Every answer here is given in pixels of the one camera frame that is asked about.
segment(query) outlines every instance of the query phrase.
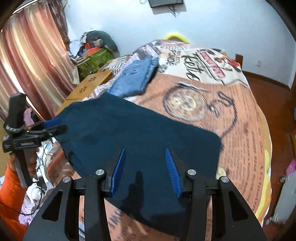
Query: orange object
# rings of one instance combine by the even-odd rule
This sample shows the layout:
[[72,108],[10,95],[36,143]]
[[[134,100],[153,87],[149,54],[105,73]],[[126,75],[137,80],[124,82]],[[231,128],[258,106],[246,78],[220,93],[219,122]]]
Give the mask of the orange object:
[[86,49],[92,49],[95,47],[94,43],[86,43],[84,46]]
[[98,52],[100,49],[101,49],[100,47],[91,48],[91,49],[88,49],[88,50],[87,50],[87,53],[88,53],[88,55],[90,56],[90,55],[92,55],[92,54]]
[[0,217],[14,235],[21,241],[25,235],[27,227],[18,221],[19,214],[10,208],[20,212],[27,189],[22,188],[16,172],[13,172],[9,165],[6,167],[5,179],[0,189]]

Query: wooden floor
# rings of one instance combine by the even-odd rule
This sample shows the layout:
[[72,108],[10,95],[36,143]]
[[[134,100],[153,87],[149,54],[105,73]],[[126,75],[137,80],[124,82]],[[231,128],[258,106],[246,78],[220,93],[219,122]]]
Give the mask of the wooden floor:
[[[273,83],[247,77],[251,90],[261,110],[263,111],[272,141],[271,158],[271,204],[265,220],[273,216],[274,208],[278,200],[282,184],[280,177],[285,174],[285,169],[294,159],[291,133],[296,129],[294,121],[294,107],[289,90]],[[281,229],[280,225],[264,225],[263,230],[268,238],[272,240]]]

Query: wall socket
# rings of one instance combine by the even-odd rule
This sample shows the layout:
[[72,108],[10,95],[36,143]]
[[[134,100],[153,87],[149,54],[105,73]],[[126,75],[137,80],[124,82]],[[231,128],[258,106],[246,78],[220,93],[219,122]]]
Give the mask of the wall socket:
[[262,61],[258,60],[257,65],[258,67],[261,67]]

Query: orange sleeve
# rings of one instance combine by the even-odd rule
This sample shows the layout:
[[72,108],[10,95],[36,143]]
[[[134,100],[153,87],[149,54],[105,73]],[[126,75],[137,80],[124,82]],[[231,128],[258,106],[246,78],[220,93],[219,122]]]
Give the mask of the orange sleeve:
[[3,221],[10,230],[10,232],[13,234],[13,236],[17,239],[17,241],[22,241],[28,227],[19,223],[16,220],[3,218]]
[[22,188],[20,185],[20,180],[16,172],[13,172],[9,165],[7,164],[5,179],[3,185],[0,189],[0,213],[1,216],[5,218],[18,221],[19,214],[11,209],[7,208],[5,205],[10,208],[20,212],[22,208],[22,203],[25,198],[27,189]]

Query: metal screw head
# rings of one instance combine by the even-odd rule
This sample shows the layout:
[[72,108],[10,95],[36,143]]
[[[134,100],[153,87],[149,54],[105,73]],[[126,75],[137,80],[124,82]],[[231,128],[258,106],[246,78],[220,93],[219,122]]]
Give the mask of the metal screw head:
[[196,170],[193,170],[193,169],[189,169],[187,172],[188,172],[188,174],[191,175],[191,176],[193,176],[193,175],[196,174]]
[[102,170],[102,169],[96,170],[96,174],[98,176],[103,175],[104,174],[104,170]]
[[224,183],[227,183],[227,182],[229,182],[229,178],[223,176],[223,177],[221,177],[221,181],[224,182]]
[[70,180],[71,180],[71,178],[68,176],[63,178],[64,183],[68,183]]

